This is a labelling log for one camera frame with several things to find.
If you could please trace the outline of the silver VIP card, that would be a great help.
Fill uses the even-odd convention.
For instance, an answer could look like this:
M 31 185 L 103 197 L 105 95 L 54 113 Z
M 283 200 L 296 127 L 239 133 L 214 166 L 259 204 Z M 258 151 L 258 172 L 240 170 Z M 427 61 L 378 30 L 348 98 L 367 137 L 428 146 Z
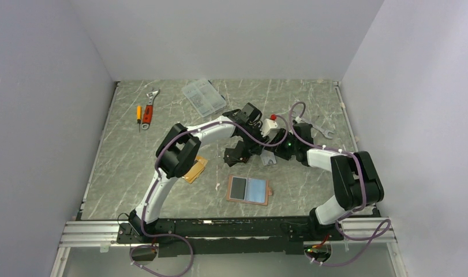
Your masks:
M 264 149 L 260 154 L 260 158 L 264 166 L 276 164 L 276 157 L 273 152 Z

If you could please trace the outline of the black VIP card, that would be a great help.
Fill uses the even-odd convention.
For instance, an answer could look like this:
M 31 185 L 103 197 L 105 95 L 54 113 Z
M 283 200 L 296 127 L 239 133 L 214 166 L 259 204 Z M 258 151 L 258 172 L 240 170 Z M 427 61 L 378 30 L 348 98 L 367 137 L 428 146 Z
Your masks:
M 232 177 L 230 184 L 229 197 L 234 200 L 244 200 L 246 192 L 246 179 L 240 177 Z

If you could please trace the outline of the tan leather card holder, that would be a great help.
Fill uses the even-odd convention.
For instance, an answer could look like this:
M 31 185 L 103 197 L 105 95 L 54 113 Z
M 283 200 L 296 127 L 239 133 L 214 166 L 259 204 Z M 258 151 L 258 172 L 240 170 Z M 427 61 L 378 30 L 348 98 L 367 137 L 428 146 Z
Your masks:
M 226 200 L 232 202 L 254 204 L 254 205 L 268 205 L 269 196 L 272 195 L 272 190 L 269 186 L 269 181 L 267 179 L 257 179 L 257 178 L 248 178 L 240 177 L 246 179 L 246 192 L 244 200 L 234 200 L 229 197 L 230 194 L 230 184 L 232 177 L 238 177 L 231 175 L 229 176 L 229 183 L 227 186 Z

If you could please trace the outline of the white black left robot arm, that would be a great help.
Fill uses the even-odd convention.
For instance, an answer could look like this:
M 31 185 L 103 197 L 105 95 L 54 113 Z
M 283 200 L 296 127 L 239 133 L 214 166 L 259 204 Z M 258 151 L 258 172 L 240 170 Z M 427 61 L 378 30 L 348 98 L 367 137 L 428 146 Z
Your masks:
M 239 136 L 241 140 L 236 146 L 224 151 L 224 162 L 230 167 L 261 154 L 268 144 L 268 137 L 261 134 L 261 116 L 258 108 L 247 103 L 242 109 L 225 112 L 200 125 L 176 123 L 156 151 L 155 172 L 146 195 L 128 217 L 132 235 L 140 242 L 154 237 L 154 225 L 167 195 L 176 181 L 193 167 L 201 147 Z

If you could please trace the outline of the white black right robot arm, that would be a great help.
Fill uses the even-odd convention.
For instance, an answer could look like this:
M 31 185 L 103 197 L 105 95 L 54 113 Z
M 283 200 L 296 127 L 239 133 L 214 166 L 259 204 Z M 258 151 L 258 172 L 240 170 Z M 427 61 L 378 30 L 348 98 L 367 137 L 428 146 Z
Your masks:
M 297 123 L 293 129 L 281 128 L 267 147 L 275 156 L 296 160 L 307 167 L 319 168 L 332 174 L 334 195 L 310 212 L 313 220 L 307 232 L 313 239 L 328 234 L 330 224 L 350 212 L 359 211 L 384 198 L 384 189 L 370 154 L 366 151 L 347 152 L 342 149 L 314 145 L 309 139 L 307 123 Z

